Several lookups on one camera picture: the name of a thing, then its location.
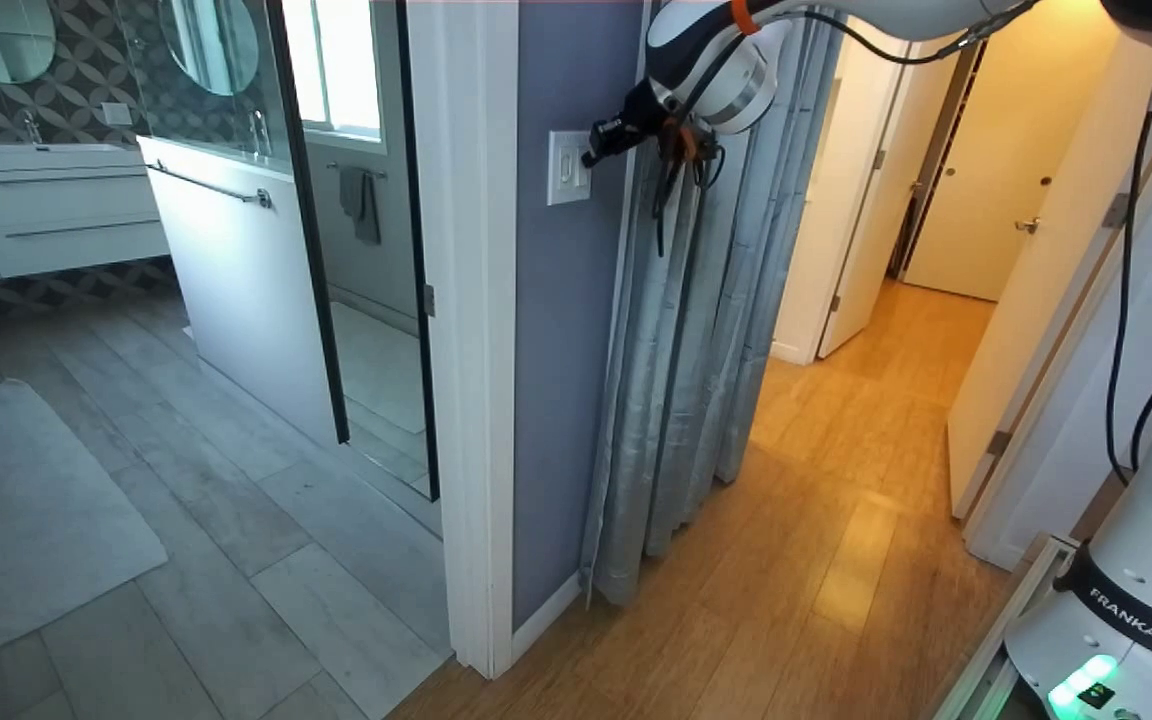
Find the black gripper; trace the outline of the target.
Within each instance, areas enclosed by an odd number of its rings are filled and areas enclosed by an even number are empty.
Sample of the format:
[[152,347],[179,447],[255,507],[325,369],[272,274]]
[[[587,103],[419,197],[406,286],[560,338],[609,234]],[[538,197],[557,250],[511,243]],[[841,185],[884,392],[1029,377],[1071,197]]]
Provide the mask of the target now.
[[585,169],[657,138],[667,169],[708,174],[717,136],[742,131],[770,103],[770,61],[757,10],[770,0],[665,0],[642,33],[642,74],[620,112],[587,129]]

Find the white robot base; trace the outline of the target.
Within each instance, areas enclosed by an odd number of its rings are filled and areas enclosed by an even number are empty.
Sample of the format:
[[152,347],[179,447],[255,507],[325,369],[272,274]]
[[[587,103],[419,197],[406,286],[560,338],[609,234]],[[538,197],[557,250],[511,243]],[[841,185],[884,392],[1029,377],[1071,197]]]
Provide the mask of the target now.
[[1051,720],[1152,720],[1152,452],[1004,652]]

